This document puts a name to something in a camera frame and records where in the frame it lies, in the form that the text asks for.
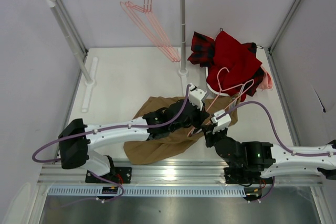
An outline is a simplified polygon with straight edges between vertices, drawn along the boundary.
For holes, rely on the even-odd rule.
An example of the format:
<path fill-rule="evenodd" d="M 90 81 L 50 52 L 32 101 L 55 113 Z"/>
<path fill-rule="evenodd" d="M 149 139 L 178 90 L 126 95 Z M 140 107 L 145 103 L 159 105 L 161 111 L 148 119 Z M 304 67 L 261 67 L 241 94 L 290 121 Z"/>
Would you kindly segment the tan pleated skirt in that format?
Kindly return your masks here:
<path fill-rule="evenodd" d="M 160 108 L 168 107 L 181 99 L 183 97 L 149 97 L 134 117 L 138 118 Z M 190 130 L 191 128 L 182 128 L 171 133 L 168 137 L 157 140 L 125 142 L 123 149 L 133 165 L 152 164 L 184 153 L 203 137 L 202 133 L 188 136 Z"/>

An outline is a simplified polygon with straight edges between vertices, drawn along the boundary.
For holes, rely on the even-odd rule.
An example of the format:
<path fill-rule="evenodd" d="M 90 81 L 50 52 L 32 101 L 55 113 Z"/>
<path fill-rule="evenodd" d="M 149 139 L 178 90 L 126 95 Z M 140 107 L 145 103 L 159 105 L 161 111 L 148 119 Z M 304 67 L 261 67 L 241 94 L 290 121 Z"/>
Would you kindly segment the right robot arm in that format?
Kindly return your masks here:
<path fill-rule="evenodd" d="M 318 175 L 335 180 L 335 141 L 320 147 L 295 147 L 293 151 L 312 154 L 316 151 L 326 156 L 299 156 L 278 144 L 267 142 L 238 142 L 227 136 L 227 129 L 213 132 L 213 126 L 203 126 L 207 147 L 214 147 L 217 155 L 228 167 L 224 177 L 228 184 L 248 186 L 261 180 L 272 183 L 282 175 Z"/>

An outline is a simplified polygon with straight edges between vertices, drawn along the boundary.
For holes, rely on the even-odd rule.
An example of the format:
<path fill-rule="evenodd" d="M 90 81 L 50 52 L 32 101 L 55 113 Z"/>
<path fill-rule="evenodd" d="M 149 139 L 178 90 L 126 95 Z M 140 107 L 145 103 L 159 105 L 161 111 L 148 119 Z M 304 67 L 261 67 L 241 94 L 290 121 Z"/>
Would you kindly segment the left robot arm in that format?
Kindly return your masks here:
<path fill-rule="evenodd" d="M 178 100 L 122 125 L 85 125 L 82 119 L 74 119 L 59 135 L 64 139 L 59 143 L 61 167 L 83 168 L 104 176 L 113 171 L 112 158 L 97 153 L 97 148 L 161 139 L 182 128 L 199 128 L 208 116 L 203 102 L 193 105 L 189 100 Z"/>

